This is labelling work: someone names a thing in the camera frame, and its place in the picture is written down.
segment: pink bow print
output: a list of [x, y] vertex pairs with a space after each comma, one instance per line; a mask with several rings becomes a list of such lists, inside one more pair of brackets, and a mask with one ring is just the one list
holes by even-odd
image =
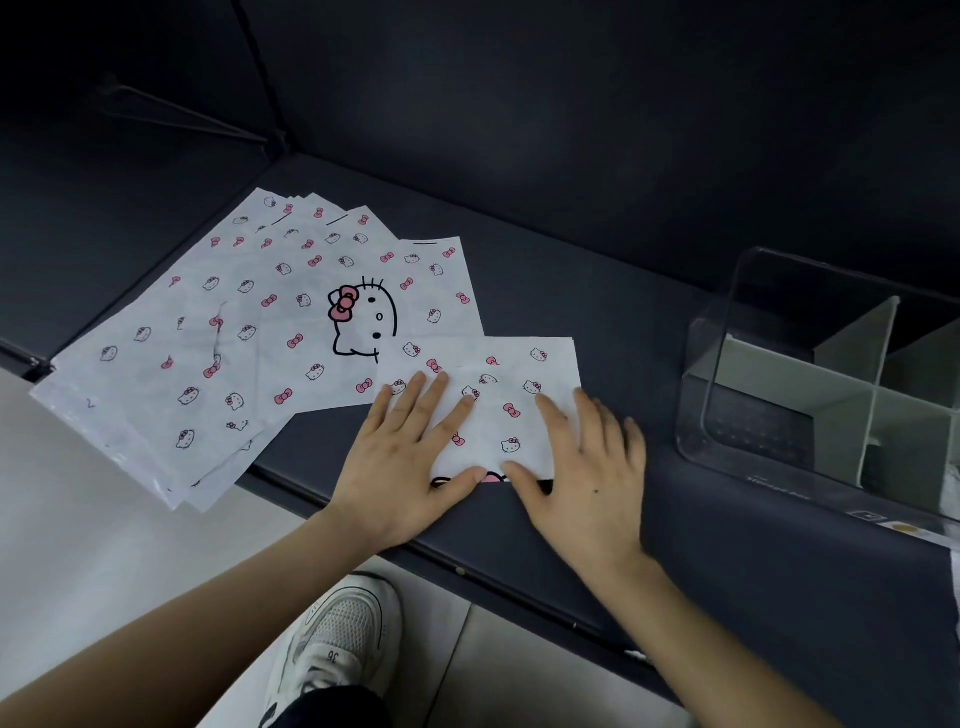
[[360, 291], [352, 285], [340, 286], [340, 300], [335, 303], [327, 314], [333, 321], [344, 323], [353, 318], [353, 307], [360, 300]]

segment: clear plastic organizer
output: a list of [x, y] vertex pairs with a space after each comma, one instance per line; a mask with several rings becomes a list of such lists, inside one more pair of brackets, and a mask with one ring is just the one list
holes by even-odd
[[762, 248], [687, 338], [689, 460], [960, 539], [960, 301]]

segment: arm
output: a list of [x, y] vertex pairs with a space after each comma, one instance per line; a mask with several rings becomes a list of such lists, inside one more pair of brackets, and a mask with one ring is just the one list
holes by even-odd
[[473, 398], [424, 433], [447, 376], [415, 408], [425, 379], [414, 376], [389, 415], [390, 387], [380, 391], [325, 510], [14, 693], [0, 703], [0, 725], [196, 725], [314, 600], [417, 536], [486, 474], [473, 468], [431, 490], [430, 468]]
[[643, 553], [643, 435], [633, 420], [621, 429], [611, 411], [583, 390], [576, 400], [579, 445], [553, 401], [537, 397], [556, 464], [550, 496], [522, 466], [503, 465], [537, 530], [705, 728], [839, 726], [687, 599]]

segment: white sneaker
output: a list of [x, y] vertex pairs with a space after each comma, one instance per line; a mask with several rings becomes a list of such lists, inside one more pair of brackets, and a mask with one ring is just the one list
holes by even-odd
[[267, 689], [266, 728], [301, 695], [362, 685], [383, 697], [400, 655], [403, 615], [396, 590], [356, 572], [314, 602], [287, 630]]

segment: pant leg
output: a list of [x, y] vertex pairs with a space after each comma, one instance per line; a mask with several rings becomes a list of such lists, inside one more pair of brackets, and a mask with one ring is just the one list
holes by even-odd
[[[267, 711], [262, 726], [274, 716]], [[362, 725], [364, 728], [391, 728], [387, 706], [375, 693], [363, 686], [323, 688], [301, 695], [276, 719], [272, 728], [323, 728], [324, 726]]]

